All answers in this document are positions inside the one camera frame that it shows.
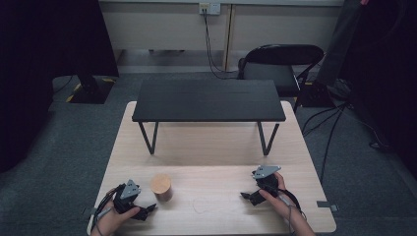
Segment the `table top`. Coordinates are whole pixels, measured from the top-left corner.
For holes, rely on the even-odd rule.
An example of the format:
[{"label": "table top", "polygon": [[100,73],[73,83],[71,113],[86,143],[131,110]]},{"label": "table top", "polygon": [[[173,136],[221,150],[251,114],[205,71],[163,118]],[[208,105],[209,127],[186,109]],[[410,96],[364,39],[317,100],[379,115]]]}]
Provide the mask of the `table top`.
[{"label": "table top", "polygon": [[284,121],[273,81],[146,80],[135,122]]},{"label": "table top", "polygon": [[[264,202],[252,206],[241,192],[258,190],[251,172],[258,165],[279,165],[285,184],[299,200],[315,232],[332,232],[335,222],[292,107],[282,102],[287,120],[279,126],[269,156],[263,156],[256,123],[161,123],[158,152],[151,155],[137,123],[132,122],[136,102],[127,105],[113,151],[97,196],[129,179],[142,192],[135,205],[157,204],[148,219],[130,219],[121,235],[286,234],[288,227]],[[275,122],[265,122],[266,136]],[[153,123],[145,123],[151,132]],[[173,197],[159,202],[150,189],[158,173],[171,178]]]}]

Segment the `person's arm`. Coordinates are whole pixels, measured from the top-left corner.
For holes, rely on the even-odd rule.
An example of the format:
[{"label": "person's arm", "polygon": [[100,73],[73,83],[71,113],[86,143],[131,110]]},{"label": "person's arm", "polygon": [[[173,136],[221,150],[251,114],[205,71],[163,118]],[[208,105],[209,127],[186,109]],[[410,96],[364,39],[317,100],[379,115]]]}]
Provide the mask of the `person's arm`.
[{"label": "person's arm", "polygon": [[[283,177],[278,174],[277,172],[274,173],[276,179],[278,180],[278,188],[281,190],[285,189],[284,179]],[[287,198],[285,195],[283,197],[288,200],[288,202],[292,206],[288,206],[283,200],[274,198],[270,193],[265,190],[260,190],[260,194],[264,197],[268,202],[270,202],[275,209],[275,211],[288,220],[290,225],[294,229],[297,236],[311,236],[316,235],[313,229],[310,227],[307,220],[301,214],[301,212],[295,207],[295,204]]]},{"label": "person's arm", "polygon": [[108,212],[98,220],[90,236],[109,236],[114,233],[126,220],[137,214],[141,209],[133,207],[130,210],[119,214],[114,208],[113,201],[109,201],[102,212]]}]

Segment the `chair backrest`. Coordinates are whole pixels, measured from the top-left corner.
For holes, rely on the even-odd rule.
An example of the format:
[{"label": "chair backrest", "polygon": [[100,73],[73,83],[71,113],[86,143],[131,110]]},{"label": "chair backrest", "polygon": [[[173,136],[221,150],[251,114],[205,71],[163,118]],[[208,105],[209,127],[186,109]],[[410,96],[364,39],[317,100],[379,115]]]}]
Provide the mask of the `chair backrest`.
[{"label": "chair backrest", "polygon": [[325,53],[309,44],[271,44],[257,47],[245,57],[245,63],[271,65],[316,65]]}]

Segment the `black table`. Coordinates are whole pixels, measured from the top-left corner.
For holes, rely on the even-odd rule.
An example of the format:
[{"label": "black table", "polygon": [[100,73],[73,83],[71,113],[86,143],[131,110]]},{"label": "black table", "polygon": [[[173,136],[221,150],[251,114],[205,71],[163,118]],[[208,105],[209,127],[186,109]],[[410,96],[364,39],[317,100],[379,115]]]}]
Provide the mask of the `black table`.
[{"label": "black table", "polygon": [[[268,146],[262,122],[285,121],[273,81],[148,80],[142,83],[132,116],[138,122],[150,154],[154,154],[159,122],[257,122],[264,155]],[[143,122],[155,122],[150,144]]]}]

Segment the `light wooden table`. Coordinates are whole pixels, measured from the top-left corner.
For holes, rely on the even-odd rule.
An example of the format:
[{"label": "light wooden table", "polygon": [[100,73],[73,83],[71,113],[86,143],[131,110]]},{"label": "light wooden table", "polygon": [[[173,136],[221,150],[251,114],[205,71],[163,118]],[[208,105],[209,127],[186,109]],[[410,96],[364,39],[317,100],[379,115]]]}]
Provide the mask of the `light wooden table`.
[{"label": "light wooden table", "polygon": [[[263,156],[254,123],[160,123],[158,150],[150,155],[141,130],[132,122],[136,102],[127,105],[95,206],[105,193],[129,179],[142,188],[135,205],[157,209],[147,221],[129,220],[117,235],[284,234],[288,227],[267,202],[252,206],[241,192],[258,190],[251,172],[258,165],[280,165],[286,187],[299,200],[315,232],[332,232],[335,222],[291,105],[269,156]],[[147,132],[153,124],[145,123]],[[273,123],[264,123],[269,137]],[[157,173],[172,179],[173,197],[157,201],[149,185]]]}]

